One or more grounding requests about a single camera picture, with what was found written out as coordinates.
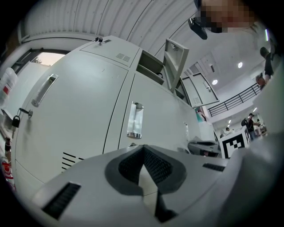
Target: black metal railing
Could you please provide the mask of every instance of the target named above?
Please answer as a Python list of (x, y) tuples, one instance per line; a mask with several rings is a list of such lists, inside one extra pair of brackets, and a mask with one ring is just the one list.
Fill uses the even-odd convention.
[(235, 95), (234, 97), (231, 97), (230, 99), (226, 100), (225, 102), (222, 102), (222, 103), (220, 103), (216, 106), (209, 108), (208, 110), (209, 110), (212, 117), (216, 116), (220, 113), (228, 111), (228, 110), (244, 103), (245, 101), (249, 100), (250, 98), (256, 96), (258, 93), (260, 93), (260, 86), (257, 83), (255, 83), (254, 85), (252, 85), (248, 89), (242, 91), (241, 93)]

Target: corrugated ceiling panel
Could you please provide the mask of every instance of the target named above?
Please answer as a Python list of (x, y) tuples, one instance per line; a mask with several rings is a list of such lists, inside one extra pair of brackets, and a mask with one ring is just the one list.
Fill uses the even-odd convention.
[(127, 40), (140, 15), (150, 2), (151, 0), (109, 1), (100, 24), (99, 34), (115, 35)]
[(160, 55), (166, 38), (189, 32), (186, 21), (195, 12), (193, 0), (42, 0), (26, 16), (26, 34), (115, 35)]
[(133, 28), (128, 41), (156, 54), (179, 27), (196, 11), (192, 0), (154, 1)]
[(42, 0), (25, 18), (26, 34), (73, 31), (79, 0)]
[(108, 2), (109, 0), (80, 0), (74, 31), (97, 34)]

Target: locker door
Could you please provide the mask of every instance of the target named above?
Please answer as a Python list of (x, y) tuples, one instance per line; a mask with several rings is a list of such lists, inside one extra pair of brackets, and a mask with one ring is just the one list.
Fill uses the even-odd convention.
[(21, 115), (19, 164), (46, 183), (81, 159), (102, 154), (127, 72), (82, 51), (54, 64), (25, 107), (33, 116)]
[(214, 89), (202, 73), (184, 77), (182, 82), (192, 107), (205, 106), (219, 101)]
[(136, 73), (119, 148), (131, 143), (156, 145), (171, 150), (187, 147), (186, 127), (180, 111), (178, 99), (171, 92)]
[(173, 40), (166, 39), (163, 67), (171, 92), (174, 92), (181, 77), (189, 49)]

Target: ventilation slot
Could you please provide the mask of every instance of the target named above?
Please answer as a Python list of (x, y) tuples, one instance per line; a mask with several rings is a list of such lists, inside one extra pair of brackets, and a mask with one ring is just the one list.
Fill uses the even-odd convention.
[(212, 72), (215, 72), (213, 65), (211, 65), (210, 67), (212, 69)]
[(51, 217), (58, 219), (63, 213), (67, 205), (74, 198), (80, 185), (74, 183), (68, 183), (52, 200), (43, 208), (43, 211)]
[(199, 97), (194, 98), (193, 101), (194, 101), (194, 104), (199, 104), (200, 103)]
[(119, 53), (118, 55), (116, 55), (117, 58), (122, 59), (124, 57), (124, 54)]
[(124, 61), (126, 61), (126, 62), (129, 62), (129, 60), (130, 60), (130, 57), (128, 57), (128, 56), (125, 56), (125, 57), (123, 58), (123, 60), (124, 60)]
[(66, 170), (77, 162), (76, 156), (63, 152), (62, 157), (62, 170)]
[(209, 169), (212, 169), (212, 170), (216, 170), (216, 171), (220, 171), (220, 172), (223, 172), (224, 169), (225, 169), (225, 166), (214, 165), (214, 164), (210, 164), (210, 163), (203, 164), (203, 167), (209, 168)]

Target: robot vent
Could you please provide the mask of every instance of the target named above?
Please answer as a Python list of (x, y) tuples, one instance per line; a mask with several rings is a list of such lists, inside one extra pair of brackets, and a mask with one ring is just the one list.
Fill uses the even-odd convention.
[(80, 188), (81, 186), (78, 184), (68, 183), (55, 195), (47, 206), (43, 208), (43, 211), (51, 217), (58, 219)]
[(214, 164), (210, 164), (210, 163), (203, 164), (203, 167), (209, 168), (209, 169), (212, 169), (212, 170), (216, 170), (216, 171), (220, 171), (220, 172), (223, 172), (224, 169), (225, 169), (225, 166), (214, 165)]
[(68, 169), (73, 164), (77, 163), (78, 159), (79, 160), (84, 160), (83, 158), (79, 158), (79, 157), (76, 158), (76, 156), (74, 156), (74, 155), (71, 155), (71, 154), (63, 152), (63, 157), (62, 157), (62, 162), (61, 162), (61, 164), (62, 164), (62, 166), (61, 166), (62, 171)]

